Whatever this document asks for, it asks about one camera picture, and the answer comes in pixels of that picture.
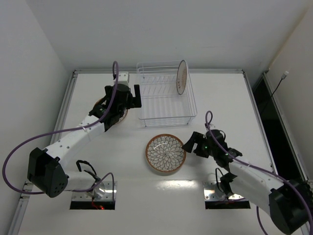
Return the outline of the brown rim flower pattern plate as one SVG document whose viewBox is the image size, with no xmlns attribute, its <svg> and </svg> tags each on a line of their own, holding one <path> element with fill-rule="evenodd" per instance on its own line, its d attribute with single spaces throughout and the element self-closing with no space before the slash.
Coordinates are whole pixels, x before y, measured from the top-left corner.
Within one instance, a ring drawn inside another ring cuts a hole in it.
<svg viewBox="0 0 313 235">
<path fill-rule="evenodd" d="M 186 160 L 186 151 L 182 146 L 182 141 L 174 135 L 156 135 L 146 145 L 145 159 L 148 165 L 159 173 L 174 173 Z"/>
</svg>

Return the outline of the white plate with orange sunburst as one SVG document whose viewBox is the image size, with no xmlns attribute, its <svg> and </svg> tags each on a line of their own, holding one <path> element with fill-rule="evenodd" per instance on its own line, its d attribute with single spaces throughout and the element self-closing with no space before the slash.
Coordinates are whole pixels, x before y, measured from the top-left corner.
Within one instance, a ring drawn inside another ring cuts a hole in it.
<svg viewBox="0 0 313 235">
<path fill-rule="evenodd" d="M 188 65 L 185 60 L 181 60 L 177 71 L 177 92 L 182 95 L 185 91 L 188 75 Z"/>
</svg>

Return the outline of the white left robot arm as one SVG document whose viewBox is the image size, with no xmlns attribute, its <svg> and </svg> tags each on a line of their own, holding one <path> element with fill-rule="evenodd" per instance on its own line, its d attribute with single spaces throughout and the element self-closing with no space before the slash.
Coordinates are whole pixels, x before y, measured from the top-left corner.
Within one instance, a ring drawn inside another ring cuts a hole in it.
<svg viewBox="0 0 313 235">
<path fill-rule="evenodd" d="M 43 150 L 35 148 L 31 151 L 27 178 L 50 198 L 63 191 L 93 190 L 101 181 L 95 173 L 88 170 L 66 172 L 66 165 L 85 145 L 119 122 L 126 110 L 142 106 L 138 84 L 134 85 L 134 93 L 125 84 L 105 86 L 105 93 L 77 130 Z"/>
</svg>

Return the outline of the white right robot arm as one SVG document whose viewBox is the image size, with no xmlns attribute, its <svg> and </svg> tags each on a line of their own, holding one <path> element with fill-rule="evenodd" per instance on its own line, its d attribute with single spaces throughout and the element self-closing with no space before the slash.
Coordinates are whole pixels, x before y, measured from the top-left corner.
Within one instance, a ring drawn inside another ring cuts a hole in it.
<svg viewBox="0 0 313 235">
<path fill-rule="evenodd" d="M 266 212 L 282 233 L 291 235 L 313 219 L 313 196 L 306 183 L 283 182 L 272 172 L 253 168 L 241 152 L 228 147 L 220 130 L 193 132 L 182 148 L 199 157 L 213 157 L 227 171 L 220 178 L 218 192 L 227 197 L 238 194 L 249 200 Z"/>
</svg>

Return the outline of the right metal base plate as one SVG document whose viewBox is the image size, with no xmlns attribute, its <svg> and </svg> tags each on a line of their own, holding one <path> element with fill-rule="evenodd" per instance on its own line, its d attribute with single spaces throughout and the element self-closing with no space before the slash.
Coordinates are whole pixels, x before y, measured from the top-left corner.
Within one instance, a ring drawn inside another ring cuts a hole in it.
<svg viewBox="0 0 313 235">
<path fill-rule="evenodd" d="M 205 202 L 237 202 L 237 201 L 247 201 L 244 197 L 234 194 L 226 196 L 221 192 L 215 181 L 203 182 L 203 193 Z"/>
</svg>

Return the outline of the metal base plate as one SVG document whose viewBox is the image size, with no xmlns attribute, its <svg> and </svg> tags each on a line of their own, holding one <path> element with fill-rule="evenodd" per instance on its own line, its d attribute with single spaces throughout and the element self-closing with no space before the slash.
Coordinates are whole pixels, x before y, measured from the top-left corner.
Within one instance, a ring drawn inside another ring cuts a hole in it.
<svg viewBox="0 0 313 235">
<path fill-rule="evenodd" d="M 116 200 L 117 182 L 103 181 L 91 192 L 74 192 L 72 202 L 113 202 Z"/>
<path fill-rule="evenodd" d="M 237 202 L 237 201 L 247 201 L 244 197 L 234 194 L 226 196 L 221 192 L 215 181 L 203 182 L 203 193 L 205 202 Z"/>
</svg>

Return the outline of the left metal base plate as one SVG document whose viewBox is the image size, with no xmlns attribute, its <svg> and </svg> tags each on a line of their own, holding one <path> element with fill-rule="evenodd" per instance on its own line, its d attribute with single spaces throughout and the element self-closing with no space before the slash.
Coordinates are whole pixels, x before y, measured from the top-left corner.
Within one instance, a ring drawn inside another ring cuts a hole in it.
<svg viewBox="0 0 313 235">
<path fill-rule="evenodd" d="M 74 192 L 72 202 L 113 202 L 116 200 L 117 182 L 103 181 L 91 192 Z"/>
</svg>

